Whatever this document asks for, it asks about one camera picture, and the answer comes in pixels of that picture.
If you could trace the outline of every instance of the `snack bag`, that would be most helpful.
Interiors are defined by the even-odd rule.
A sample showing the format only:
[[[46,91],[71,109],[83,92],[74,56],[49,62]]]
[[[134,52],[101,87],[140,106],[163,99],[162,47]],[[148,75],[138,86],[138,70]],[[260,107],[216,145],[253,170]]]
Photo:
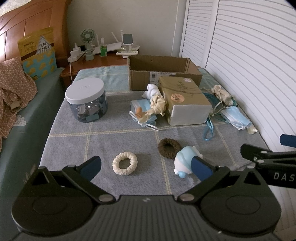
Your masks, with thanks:
[[[35,31],[30,36],[21,38],[17,44],[24,71],[33,80],[56,70],[53,27]]]

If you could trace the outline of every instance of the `brown patterned cloth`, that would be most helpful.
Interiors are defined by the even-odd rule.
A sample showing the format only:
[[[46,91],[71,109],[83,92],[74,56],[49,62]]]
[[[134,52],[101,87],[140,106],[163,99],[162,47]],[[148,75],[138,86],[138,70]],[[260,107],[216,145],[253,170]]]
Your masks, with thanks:
[[[22,68],[20,57],[0,63],[0,152],[18,110],[27,106],[37,93],[34,80]]]

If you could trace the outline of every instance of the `plastic jar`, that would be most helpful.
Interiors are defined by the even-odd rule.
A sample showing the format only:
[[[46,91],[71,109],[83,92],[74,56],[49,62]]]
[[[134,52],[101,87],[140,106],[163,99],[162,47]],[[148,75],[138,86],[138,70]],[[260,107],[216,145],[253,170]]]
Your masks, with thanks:
[[[99,78],[85,78],[71,84],[66,99],[72,113],[80,122],[101,118],[108,109],[104,82]]]

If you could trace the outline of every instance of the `brown hair tie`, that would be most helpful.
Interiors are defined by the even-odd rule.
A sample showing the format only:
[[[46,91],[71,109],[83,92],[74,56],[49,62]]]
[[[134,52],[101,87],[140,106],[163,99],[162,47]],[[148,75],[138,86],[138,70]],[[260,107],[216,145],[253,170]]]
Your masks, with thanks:
[[[179,152],[181,149],[182,147],[179,142],[170,138],[162,139],[158,143],[158,151],[160,155],[169,159],[174,159],[177,152]]]

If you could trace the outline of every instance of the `wooden headboard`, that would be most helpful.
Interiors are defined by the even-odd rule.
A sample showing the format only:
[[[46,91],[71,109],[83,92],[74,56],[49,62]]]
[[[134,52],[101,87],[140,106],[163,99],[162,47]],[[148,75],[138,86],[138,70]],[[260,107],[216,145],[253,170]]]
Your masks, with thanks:
[[[17,42],[30,33],[54,28],[54,50],[58,67],[67,66],[70,55],[67,8],[71,0],[32,0],[0,17],[0,62],[19,56]]]

